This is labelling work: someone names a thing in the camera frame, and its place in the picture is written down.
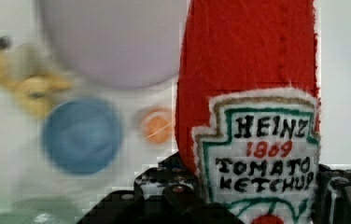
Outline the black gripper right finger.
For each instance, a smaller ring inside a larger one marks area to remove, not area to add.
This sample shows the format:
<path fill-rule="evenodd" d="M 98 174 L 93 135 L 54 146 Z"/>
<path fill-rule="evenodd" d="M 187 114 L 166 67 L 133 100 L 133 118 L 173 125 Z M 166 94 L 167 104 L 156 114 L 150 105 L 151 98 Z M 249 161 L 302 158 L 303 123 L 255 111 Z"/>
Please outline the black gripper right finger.
<path fill-rule="evenodd" d="M 313 204 L 313 224 L 351 224 L 351 169 L 320 164 Z"/>

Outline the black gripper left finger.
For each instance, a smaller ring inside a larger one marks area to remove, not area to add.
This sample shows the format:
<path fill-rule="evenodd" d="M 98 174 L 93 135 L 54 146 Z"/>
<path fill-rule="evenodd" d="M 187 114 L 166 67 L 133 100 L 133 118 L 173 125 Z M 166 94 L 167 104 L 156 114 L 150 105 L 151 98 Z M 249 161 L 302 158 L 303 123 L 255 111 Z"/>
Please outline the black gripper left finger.
<path fill-rule="evenodd" d="M 147 169 L 132 190 L 109 193 L 77 224 L 244 224 L 219 203 L 206 203 L 176 153 Z"/>

